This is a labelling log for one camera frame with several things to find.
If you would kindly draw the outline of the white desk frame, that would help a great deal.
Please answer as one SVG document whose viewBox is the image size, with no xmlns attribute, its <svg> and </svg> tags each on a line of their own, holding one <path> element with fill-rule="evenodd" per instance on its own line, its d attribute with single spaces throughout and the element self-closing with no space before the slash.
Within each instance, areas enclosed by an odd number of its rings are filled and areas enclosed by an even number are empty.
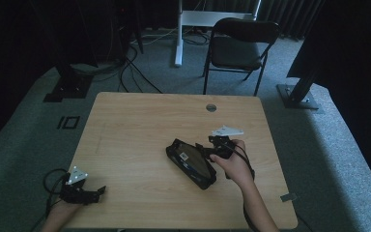
<svg viewBox="0 0 371 232">
<path fill-rule="evenodd" d="M 177 20 L 177 45 L 174 59 L 174 65 L 180 67 L 183 63 L 183 27 L 213 27 L 219 20 L 225 17 L 235 17 L 239 19 L 256 20 L 260 10 L 262 0 L 254 0 L 253 11 L 251 13 L 231 13 L 231 12 L 213 12 L 213 11 L 197 11 L 184 10 L 183 0 L 178 0 L 178 20 Z"/>
</svg>

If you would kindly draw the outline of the black folding chair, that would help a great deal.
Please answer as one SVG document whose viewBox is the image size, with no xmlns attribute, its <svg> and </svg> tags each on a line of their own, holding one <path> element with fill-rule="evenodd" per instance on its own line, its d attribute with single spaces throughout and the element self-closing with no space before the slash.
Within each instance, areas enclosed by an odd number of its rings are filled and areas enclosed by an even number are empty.
<svg viewBox="0 0 371 232">
<path fill-rule="evenodd" d="M 245 73 L 248 80 L 254 71 L 260 71 L 254 89 L 256 96 L 262 81 L 269 50 L 280 34 L 273 21 L 258 21 L 226 17 L 213 27 L 202 77 L 203 93 L 207 93 L 209 72 Z"/>
</svg>

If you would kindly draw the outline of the person's left hand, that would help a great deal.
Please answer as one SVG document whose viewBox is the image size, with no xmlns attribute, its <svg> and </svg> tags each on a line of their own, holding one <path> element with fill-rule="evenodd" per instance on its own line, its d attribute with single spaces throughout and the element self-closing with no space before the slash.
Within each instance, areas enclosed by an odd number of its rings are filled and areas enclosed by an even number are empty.
<svg viewBox="0 0 371 232">
<path fill-rule="evenodd" d="M 72 204 L 60 201 L 51 210 L 45 224 L 65 225 L 82 207 L 82 204 Z"/>
</svg>

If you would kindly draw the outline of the black metal stand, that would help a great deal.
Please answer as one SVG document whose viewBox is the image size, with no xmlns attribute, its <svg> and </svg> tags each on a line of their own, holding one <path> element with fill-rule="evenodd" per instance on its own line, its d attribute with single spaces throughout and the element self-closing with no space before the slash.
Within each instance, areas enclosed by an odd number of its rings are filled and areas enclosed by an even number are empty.
<svg viewBox="0 0 371 232">
<path fill-rule="evenodd" d="M 93 77 L 79 74 L 74 63 L 95 65 L 90 40 L 78 0 L 42 0 L 50 55 L 60 78 L 46 102 L 84 99 Z"/>
<path fill-rule="evenodd" d="M 276 86 L 286 108 L 321 111 L 321 106 L 316 103 L 310 93 L 310 88 L 316 81 L 320 68 L 321 64 L 314 56 L 311 43 L 305 41 L 287 73 L 288 78 L 295 77 L 298 82 L 295 85 L 278 84 Z"/>
</svg>

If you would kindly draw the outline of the dark curtain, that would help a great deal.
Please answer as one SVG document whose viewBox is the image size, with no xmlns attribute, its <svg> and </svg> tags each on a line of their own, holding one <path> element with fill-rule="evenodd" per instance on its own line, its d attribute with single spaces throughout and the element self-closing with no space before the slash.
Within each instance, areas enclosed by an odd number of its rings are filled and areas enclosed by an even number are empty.
<svg viewBox="0 0 371 232">
<path fill-rule="evenodd" d="M 276 22 L 280 37 L 303 40 L 325 0 L 260 0 L 257 18 Z"/>
</svg>

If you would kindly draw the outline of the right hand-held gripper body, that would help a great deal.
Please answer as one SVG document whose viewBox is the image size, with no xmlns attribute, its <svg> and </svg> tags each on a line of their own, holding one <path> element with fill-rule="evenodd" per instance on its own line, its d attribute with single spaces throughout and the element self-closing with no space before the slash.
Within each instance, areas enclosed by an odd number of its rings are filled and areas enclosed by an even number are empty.
<svg viewBox="0 0 371 232">
<path fill-rule="evenodd" d="M 215 154 L 223 159 L 229 159 L 235 150 L 235 143 L 230 139 L 230 135 L 243 135 L 243 130 L 222 126 L 213 130 L 209 136 L 209 141 L 213 147 L 209 149 L 210 154 Z"/>
</svg>

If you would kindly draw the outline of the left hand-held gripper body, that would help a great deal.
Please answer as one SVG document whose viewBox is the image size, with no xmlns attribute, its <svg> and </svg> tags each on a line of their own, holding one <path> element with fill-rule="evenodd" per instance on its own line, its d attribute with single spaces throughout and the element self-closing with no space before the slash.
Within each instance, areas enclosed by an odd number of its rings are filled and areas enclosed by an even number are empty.
<svg viewBox="0 0 371 232">
<path fill-rule="evenodd" d="M 84 190 L 88 173 L 74 166 L 62 179 L 59 197 L 71 204 L 92 204 L 99 202 L 97 191 Z"/>
</svg>

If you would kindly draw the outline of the black mesh pencil case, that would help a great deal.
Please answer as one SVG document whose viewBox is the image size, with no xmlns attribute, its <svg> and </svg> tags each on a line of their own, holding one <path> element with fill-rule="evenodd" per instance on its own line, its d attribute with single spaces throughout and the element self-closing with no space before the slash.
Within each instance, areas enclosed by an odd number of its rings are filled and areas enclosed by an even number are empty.
<svg viewBox="0 0 371 232">
<path fill-rule="evenodd" d="M 170 158 L 171 161 L 200 189 L 207 189 L 216 181 L 215 169 L 196 147 L 187 144 L 180 139 L 175 139 L 173 143 L 165 149 L 165 151 L 167 157 Z M 183 160 L 180 157 L 181 153 L 185 153 L 188 156 L 188 159 L 184 161 L 188 165 L 191 165 L 198 173 L 185 169 L 174 160 L 174 158 Z"/>
</svg>

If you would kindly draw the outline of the person's right hand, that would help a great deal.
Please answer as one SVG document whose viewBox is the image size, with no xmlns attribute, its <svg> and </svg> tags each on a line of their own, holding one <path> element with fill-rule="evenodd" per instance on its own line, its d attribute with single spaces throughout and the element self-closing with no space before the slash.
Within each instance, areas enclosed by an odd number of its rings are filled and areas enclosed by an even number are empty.
<svg viewBox="0 0 371 232">
<path fill-rule="evenodd" d="M 240 187 L 253 182 L 251 166 L 245 152 L 245 145 L 242 140 L 234 139 L 235 151 L 229 159 L 223 159 L 211 154 L 210 158 L 219 165 L 224 172 Z"/>
</svg>

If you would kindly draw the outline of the grey tape piece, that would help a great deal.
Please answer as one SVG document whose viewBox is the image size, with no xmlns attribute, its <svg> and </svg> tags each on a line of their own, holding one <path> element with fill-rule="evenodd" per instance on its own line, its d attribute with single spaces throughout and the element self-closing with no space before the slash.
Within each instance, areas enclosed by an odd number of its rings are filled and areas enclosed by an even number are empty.
<svg viewBox="0 0 371 232">
<path fill-rule="evenodd" d="M 294 192 L 289 192 L 280 196 L 282 202 L 295 201 L 298 196 Z"/>
</svg>

